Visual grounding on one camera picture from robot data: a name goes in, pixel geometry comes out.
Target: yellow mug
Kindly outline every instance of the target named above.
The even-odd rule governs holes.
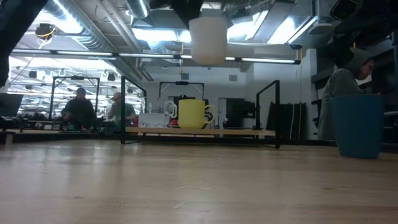
[[[180,100],[178,102],[178,125],[180,128],[202,128],[205,124],[210,124],[214,121],[205,121],[205,110],[213,108],[213,105],[205,106],[203,100]]]

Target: cap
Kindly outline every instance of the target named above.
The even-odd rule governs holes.
[[[114,95],[111,98],[111,100],[115,100],[115,99],[120,98],[120,97],[122,97],[122,94],[120,92],[116,92],[116,93],[114,93]]]
[[[86,90],[85,90],[83,87],[79,87],[79,88],[76,90],[76,92],[77,92],[77,93],[86,93]]]

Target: blue trash bin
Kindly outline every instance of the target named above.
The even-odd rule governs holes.
[[[341,156],[377,159],[382,147],[384,108],[380,95],[331,99],[333,131]]]

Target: dark jacket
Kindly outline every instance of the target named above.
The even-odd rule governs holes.
[[[93,104],[90,100],[70,100],[65,109],[62,110],[62,115],[66,115],[69,112],[72,114],[71,122],[82,122],[82,123],[92,123],[95,120],[95,111]]]
[[[343,66],[343,68],[333,72],[326,83],[319,117],[318,139],[335,139],[331,123],[330,100],[337,96],[360,95],[364,93],[356,83],[355,75],[360,71],[362,65],[372,58],[372,55],[359,49],[351,50],[354,53],[353,59]]]

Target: gray hoodie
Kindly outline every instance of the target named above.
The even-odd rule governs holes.
[[[353,59],[343,68],[333,72],[326,83],[319,117],[318,139],[335,139],[331,124],[330,100],[336,96],[360,95],[364,93],[356,83],[354,75],[360,71],[362,65],[372,58],[372,55],[359,49],[351,50],[354,53]]]

